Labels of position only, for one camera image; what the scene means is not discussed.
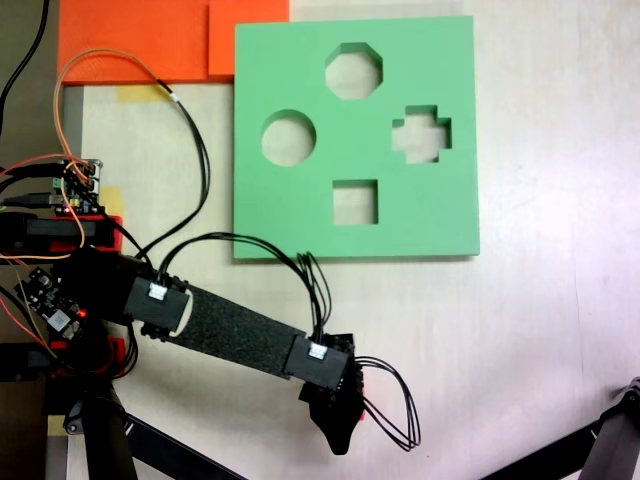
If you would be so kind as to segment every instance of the white connector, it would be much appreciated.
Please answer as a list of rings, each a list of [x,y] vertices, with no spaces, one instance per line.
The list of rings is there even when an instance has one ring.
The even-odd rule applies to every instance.
[[[317,358],[318,360],[324,360],[327,350],[328,348],[324,345],[318,345],[317,343],[311,342],[311,346],[309,347],[309,356]]]
[[[163,301],[164,297],[167,295],[167,291],[169,289],[167,287],[163,287],[162,285],[158,285],[157,283],[151,283],[149,286],[149,296],[151,298],[155,298],[156,300]]]

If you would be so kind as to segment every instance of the black tripod leg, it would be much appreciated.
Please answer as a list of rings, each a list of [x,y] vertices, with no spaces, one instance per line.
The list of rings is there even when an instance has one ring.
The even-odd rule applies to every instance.
[[[91,480],[137,480],[122,411],[111,401],[88,399],[82,428]]]
[[[138,460],[175,480],[247,480],[139,418],[129,415],[129,445]]]
[[[640,454],[640,432],[620,412],[604,422],[579,480],[631,480]]]
[[[504,467],[483,480],[560,480],[580,470],[595,442],[598,422],[561,438],[531,455]]]

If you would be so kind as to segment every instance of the metal stand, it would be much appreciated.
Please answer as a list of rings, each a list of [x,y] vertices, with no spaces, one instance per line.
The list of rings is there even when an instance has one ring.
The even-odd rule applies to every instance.
[[[640,377],[622,390],[599,420],[483,480],[632,480],[640,454]]]
[[[73,388],[64,382],[65,395],[83,393],[67,413],[64,427],[70,435],[84,434],[91,480],[137,480],[133,458],[176,480],[247,480],[127,415],[110,382],[69,380],[81,385]]]

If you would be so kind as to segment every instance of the octagonal hole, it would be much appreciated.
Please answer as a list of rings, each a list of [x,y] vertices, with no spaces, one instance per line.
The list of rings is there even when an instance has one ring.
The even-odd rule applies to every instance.
[[[280,110],[271,115],[262,134],[262,153],[281,167],[304,162],[316,146],[316,129],[304,113]]]
[[[327,87],[343,100],[361,100],[382,83],[382,57],[366,43],[343,43],[327,59]]]

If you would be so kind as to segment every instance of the circular hole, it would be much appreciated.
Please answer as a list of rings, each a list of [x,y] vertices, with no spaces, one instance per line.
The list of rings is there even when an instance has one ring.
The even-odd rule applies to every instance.
[[[304,162],[316,146],[316,129],[304,113],[281,110],[267,119],[262,134],[262,153],[281,167]]]

